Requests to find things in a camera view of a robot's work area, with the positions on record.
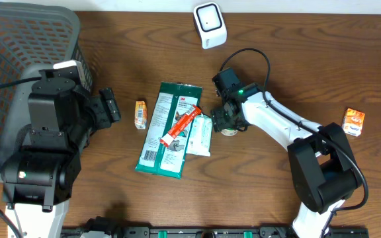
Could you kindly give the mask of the green lid spice jar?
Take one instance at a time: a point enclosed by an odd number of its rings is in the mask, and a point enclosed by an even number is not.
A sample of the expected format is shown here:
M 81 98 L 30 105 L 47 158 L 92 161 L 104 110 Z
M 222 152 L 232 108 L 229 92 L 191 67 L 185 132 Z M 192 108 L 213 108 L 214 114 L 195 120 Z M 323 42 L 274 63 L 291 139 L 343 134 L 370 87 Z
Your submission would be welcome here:
M 235 129 L 229 129 L 228 128 L 228 129 L 221 130 L 221 133 L 225 136 L 234 136 L 238 133 L 238 131 Z

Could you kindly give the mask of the orange small box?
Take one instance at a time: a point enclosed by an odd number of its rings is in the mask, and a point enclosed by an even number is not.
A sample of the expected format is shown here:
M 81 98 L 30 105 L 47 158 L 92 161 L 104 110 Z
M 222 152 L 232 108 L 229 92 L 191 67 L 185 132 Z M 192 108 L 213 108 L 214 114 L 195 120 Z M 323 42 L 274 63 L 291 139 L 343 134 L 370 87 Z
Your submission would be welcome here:
M 134 124 L 135 127 L 139 130 L 146 129 L 147 106 L 144 101 L 136 101 Z
M 358 137 L 362 134 L 362 127 L 365 119 L 365 113 L 348 108 L 345 111 L 342 129 L 346 134 Z

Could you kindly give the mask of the red white sachet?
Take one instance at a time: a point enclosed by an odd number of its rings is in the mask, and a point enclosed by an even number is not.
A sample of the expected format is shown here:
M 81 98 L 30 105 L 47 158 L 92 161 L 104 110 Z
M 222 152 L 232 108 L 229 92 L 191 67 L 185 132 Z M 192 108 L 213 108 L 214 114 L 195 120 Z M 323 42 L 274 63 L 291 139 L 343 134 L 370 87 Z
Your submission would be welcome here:
M 199 115 L 201 109 L 196 105 L 192 105 L 177 123 L 160 139 L 160 143 L 165 147 L 169 147 L 173 140 Z

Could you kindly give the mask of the white teal wipes packet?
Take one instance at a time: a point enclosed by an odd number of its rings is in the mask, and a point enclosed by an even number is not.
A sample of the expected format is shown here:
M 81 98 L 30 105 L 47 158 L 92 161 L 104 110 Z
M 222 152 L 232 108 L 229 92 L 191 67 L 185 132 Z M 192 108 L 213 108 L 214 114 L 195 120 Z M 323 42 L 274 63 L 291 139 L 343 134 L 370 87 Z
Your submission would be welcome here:
M 209 157 L 212 137 L 212 119 L 207 115 L 198 115 L 192 124 L 187 154 Z

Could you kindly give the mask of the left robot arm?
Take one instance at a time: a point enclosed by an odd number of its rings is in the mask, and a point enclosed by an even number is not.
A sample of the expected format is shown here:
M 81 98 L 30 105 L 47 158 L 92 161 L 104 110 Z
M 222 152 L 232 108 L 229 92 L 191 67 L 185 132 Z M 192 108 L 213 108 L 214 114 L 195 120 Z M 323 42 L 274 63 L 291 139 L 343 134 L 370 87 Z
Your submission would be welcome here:
M 5 215 L 15 237 L 59 237 L 83 149 L 121 115 L 112 89 L 92 96 L 63 77 L 34 83 L 27 105 L 30 122 L 1 168 Z

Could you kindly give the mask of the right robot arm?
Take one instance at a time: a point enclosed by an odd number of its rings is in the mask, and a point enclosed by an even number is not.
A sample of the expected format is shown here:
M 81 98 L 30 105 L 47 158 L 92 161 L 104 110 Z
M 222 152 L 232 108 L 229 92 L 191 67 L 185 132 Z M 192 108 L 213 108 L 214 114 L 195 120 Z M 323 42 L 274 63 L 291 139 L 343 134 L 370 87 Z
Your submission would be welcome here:
M 325 237 L 333 216 L 345 210 L 343 203 L 357 188 L 368 196 L 365 176 L 339 125 L 310 122 L 255 83 L 216 83 L 215 87 L 223 102 L 211 112 L 215 132 L 244 132 L 254 125 L 287 151 L 294 189 L 302 202 L 292 223 L 294 236 Z

